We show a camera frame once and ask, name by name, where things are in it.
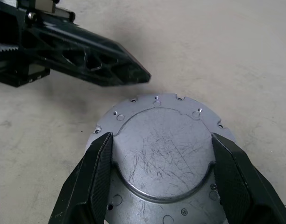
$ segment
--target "circular metal plate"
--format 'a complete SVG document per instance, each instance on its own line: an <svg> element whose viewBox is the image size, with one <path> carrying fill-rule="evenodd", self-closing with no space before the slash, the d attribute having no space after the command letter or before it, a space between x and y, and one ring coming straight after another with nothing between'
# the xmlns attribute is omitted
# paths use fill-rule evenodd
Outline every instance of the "circular metal plate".
<svg viewBox="0 0 286 224"><path fill-rule="evenodd" d="M91 142L113 132L113 162L106 214L115 223L223 223L225 215L210 164L211 133L234 140L203 104L175 94L141 95L113 107Z"/></svg>

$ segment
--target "black plastic part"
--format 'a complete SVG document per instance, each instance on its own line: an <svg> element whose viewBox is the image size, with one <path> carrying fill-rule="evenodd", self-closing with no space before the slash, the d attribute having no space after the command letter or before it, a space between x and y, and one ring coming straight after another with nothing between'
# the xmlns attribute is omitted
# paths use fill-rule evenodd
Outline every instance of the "black plastic part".
<svg viewBox="0 0 286 224"><path fill-rule="evenodd" d="M92 142L61 189L49 224L103 224L110 187L113 135Z"/></svg>
<svg viewBox="0 0 286 224"><path fill-rule="evenodd" d="M50 74L49 69L45 69L44 71L38 72L36 74L27 75L23 73L19 73L19 75L11 70L0 72L0 82L11 85L13 87L19 87L21 85L25 85L27 83L34 82L38 79L41 79Z"/></svg>
<svg viewBox="0 0 286 224"><path fill-rule="evenodd" d="M273 186L234 142L213 133L214 176L229 224L286 224Z"/></svg>

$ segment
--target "scratch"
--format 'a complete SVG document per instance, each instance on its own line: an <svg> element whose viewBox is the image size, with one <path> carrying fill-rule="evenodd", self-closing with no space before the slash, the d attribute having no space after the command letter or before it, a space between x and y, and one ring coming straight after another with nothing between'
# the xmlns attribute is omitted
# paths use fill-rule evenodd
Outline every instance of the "scratch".
<svg viewBox="0 0 286 224"><path fill-rule="evenodd" d="M177 179L179 179L180 181L182 181L182 182L185 184L186 188L188 188L188 190L189 190L189 187L188 187L188 185L186 184L186 182L184 182L184 181L183 181L179 176L177 176L175 173L173 173L173 172L171 172L171 171L170 171L170 173L172 173L174 176L177 177Z"/></svg>
<svg viewBox="0 0 286 224"><path fill-rule="evenodd" d="M160 176L163 178L162 173L157 171L157 176L158 176L159 174L160 174Z"/></svg>
<svg viewBox="0 0 286 224"><path fill-rule="evenodd" d="M171 140L172 144L174 145L175 149L177 150L177 152L179 153L179 155L182 157L182 159L184 160L184 162L186 163L186 165L188 166L189 170L191 171L191 168L189 167L189 165L187 164L186 160L184 159L184 157L182 156L182 154L180 153L180 151L176 148L175 144L173 143L173 141Z"/></svg>
<svg viewBox="0 0 286 224"><path fill-rule="evenodd" d="M171 177L171 175L169 173L167 173L166 171L164 171L162 168L159 167L159 169L162 170L166 175Z"/></svg>
<svg viewBox="0 0 286 224"><path fill-rule="evenodd" d="M142 213L143 213L143 215L144 215L144 213L145 213L145 202L142 203L141 211L142 211Z"/></svg>
<svg viewBox="0 0 286 224"><path fill-rule="evenodd" d="M125 160L126 156L127 156L127 155L125 155L124 159L122 160L122 163L124 162L124 160Z"/></svg>
<svg viewBox="0 0 286 224"><path fill-rule="evenodd" d="M133 182L135 182L134 181L134 173L136 171L136 167L137 167L137 164L138 164L138 156L135 155L134 157L136 157L136 163L135 163L135 161L133 161L133 172L129 176L129 181L130 181L130 179L132 179Z"/></svg>
<svg viewBox="0 0 286 224"><path fill-rule="evenodd" d="M142 157L140 157L140 158L142 159L142 161L144 163L143 169L144 169L145 173L148 174L148 170L150 170L150 168L149 168L148 160L146 159L146 151L144 151L144 149L141 148L141 152L140 153L142 155Z"/></svg>
<svg viewBox="0 0 286 224"><path fill-rule="evenodd" d="M181 193L184 193L184 191L182 189L180 189L180 187L174 183L169 183L170 185L176 187Z"/></svg>
<svg viewBox="0 0 286 224"><path fill-rule="evenodd" d="M64 213L64 212L62 211L62 212L60 212L59 214L56 214L56 215L55 215L55 218L61 216L63 213Z"/></svg>

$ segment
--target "mounting hole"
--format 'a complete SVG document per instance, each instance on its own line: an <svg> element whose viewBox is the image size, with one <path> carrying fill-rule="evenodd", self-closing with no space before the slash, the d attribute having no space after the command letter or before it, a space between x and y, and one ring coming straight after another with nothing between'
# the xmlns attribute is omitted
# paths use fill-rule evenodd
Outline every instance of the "mounting hole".
<svg viewBox="0 0 286 224"><path fill-rule="evenodd" d="M108 211L111 211L113 209L113 205L112 204L108 204L107 205L107 209L108 209Z"/></svg>
<svg viewBox="0 0 286 224"><path fill-rule="evenodd" d="M212 183L210 185L211 190L217 190L217 185L215 185L214 183Z"/></svg>

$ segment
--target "metal plate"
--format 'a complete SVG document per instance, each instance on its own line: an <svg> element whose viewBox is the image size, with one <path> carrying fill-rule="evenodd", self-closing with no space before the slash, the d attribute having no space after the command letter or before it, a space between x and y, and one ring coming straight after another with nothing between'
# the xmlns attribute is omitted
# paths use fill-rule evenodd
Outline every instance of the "metal plate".
<svg viewBox="0 0 286 224"><path fill-rule="evenodd" d="M87 143L113 132L106 220L110 224L222 224L211 170L211 132L234 140L203 104L176 94L141 95L114 106Z"/></svg>

